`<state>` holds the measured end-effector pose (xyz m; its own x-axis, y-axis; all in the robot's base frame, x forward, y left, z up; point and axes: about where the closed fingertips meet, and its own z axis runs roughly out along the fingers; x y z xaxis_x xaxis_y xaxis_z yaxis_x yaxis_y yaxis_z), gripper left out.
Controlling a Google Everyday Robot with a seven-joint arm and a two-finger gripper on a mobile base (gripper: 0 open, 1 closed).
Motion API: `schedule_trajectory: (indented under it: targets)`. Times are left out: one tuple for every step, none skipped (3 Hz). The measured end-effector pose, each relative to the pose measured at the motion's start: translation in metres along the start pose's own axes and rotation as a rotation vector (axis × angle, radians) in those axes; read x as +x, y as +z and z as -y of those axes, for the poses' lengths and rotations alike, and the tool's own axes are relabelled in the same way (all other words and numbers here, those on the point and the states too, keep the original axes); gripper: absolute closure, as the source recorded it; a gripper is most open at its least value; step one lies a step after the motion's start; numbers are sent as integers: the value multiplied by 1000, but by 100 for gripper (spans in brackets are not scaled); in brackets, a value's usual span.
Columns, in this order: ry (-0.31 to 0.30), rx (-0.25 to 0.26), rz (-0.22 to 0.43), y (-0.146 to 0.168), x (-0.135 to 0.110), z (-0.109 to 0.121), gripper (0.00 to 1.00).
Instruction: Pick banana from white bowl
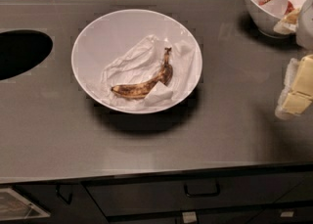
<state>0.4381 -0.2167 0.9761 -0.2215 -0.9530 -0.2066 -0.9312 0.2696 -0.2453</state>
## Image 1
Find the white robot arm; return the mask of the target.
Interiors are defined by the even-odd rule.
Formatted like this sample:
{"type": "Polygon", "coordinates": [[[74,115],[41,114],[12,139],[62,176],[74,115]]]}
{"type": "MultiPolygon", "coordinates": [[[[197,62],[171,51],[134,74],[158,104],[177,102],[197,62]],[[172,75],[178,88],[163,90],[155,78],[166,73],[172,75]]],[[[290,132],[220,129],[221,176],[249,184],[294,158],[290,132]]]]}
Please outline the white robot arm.
{"type": "Polygon", "coordinates": [[[304,113],[313,103],[313,0],[284,16],[274,31],[295,33],[296,44],[309,52],[301,60],[291,58],[278,99],[275,116],[288,120],[304,113]]]}

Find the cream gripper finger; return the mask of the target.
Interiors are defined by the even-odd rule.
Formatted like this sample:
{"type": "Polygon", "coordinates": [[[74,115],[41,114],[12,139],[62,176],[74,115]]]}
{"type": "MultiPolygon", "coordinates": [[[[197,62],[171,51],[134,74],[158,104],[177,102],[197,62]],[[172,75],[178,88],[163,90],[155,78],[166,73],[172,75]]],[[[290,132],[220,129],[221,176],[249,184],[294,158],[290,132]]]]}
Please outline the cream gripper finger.
{"type": "Polygon", "coordinates": [[[292,58],[284,79],[284,89],[278,99],[275,116],[292,119],[304,113],[313,103],[313,55],[301,60],[292,58]]]}
{"type": "Polygon", "coordinates": [[[285,15],[274,26],[274,31],[283,35],[296,33],[297,20],[300,13],[300,9],[294,9],[287,15],[285,15]]]}

